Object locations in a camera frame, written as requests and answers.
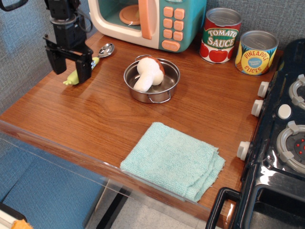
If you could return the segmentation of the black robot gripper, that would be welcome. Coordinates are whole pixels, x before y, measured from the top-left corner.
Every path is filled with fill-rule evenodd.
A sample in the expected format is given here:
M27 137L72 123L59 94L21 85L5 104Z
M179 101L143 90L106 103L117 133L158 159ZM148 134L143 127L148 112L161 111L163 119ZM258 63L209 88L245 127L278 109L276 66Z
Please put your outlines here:
M46 53L53 71L61 74L66 71L66 60L76 62L79 83L86 82L92 76L93 51L86 45L85 24L72 22L53 24L54 33L46 34Z

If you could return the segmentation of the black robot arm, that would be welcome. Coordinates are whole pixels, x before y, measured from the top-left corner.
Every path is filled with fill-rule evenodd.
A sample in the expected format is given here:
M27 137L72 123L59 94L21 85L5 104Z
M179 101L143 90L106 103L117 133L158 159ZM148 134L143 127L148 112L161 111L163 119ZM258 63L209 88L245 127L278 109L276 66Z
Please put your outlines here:
M93 25L86 29L86 15L78 7L79 0L47 0L50 10L50 22L54 35L45 35L46 53L56 74L67 70L66 60L76 65L78 80L68 78L66 84L84 83L91 77L93 51L86 45L87 33Z

